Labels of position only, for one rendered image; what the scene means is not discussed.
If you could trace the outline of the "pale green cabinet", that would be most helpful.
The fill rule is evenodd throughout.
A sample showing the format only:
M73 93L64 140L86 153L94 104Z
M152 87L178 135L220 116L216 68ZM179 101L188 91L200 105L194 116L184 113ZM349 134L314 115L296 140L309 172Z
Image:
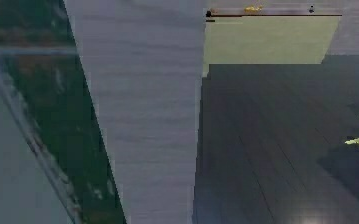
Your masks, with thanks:
M219 64L320 64L342 17L335 8L207 11L212 16L205 16L204 75Z

